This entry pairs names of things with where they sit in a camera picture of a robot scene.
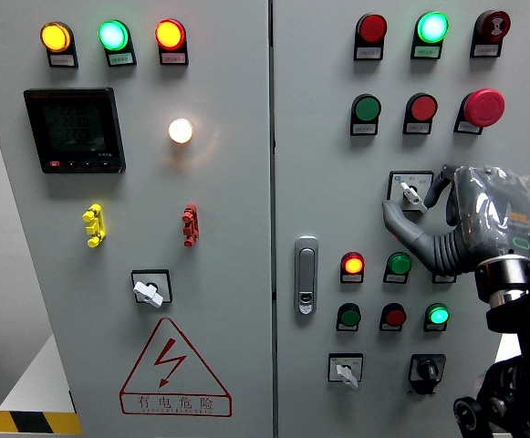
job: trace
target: digital power meter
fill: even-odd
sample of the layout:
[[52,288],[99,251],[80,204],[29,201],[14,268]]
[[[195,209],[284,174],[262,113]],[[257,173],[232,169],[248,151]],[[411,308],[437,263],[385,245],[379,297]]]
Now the digital power meter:
[[24,98],[44,173],[125,170],[111,88],[28,89]]

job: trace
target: plastic wrap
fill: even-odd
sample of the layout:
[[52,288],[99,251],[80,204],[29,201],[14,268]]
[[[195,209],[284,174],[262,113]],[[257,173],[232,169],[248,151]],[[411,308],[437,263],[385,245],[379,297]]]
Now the plastic wrap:
[[458,228],[470,255],[530,256],[530,187],[498,167],[460,167],[454,174]]

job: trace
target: yellow black hazard stripe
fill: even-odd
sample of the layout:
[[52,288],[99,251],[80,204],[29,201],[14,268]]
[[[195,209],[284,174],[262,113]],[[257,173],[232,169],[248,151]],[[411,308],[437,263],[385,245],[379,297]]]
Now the yellow black hazard stripe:
[[0,411],[0,433],[59,433],[81,435],[73,412]]

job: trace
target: white switch handle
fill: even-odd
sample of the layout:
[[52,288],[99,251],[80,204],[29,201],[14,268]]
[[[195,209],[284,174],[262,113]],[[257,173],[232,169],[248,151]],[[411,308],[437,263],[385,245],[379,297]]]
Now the white switch handle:
[[419,207],[421,213],[427,213],[429,211],[429,209],[425,206],[425,203],[422,201],[421,197],[419,196],[416,190],[414,190],[405,182],[401,182],[400,187],[402,188],[404,197],[407,198],[410,203]]
[[155,308],[160,308],[163,304],[163,297],[157,293],[157,287],[153,285],[144,285],[140,281],[137,282],[133,288],[133,292],[138,299],[142,299],[146,303],[151,304]]
[[358,381],[352,374],[352,370],[349,367],[342,367],[341,365],[336,365],[338,368],[338,376],[346,385],[348,385],[352,390],[358,388]]

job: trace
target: high voltage warning label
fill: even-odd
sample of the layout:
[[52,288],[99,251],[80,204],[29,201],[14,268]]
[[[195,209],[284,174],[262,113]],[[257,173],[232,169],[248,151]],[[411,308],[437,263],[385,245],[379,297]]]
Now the high voltage warning label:
[[120,390],[125,414],[231,417],[232,397],[170,318],[162,318]]

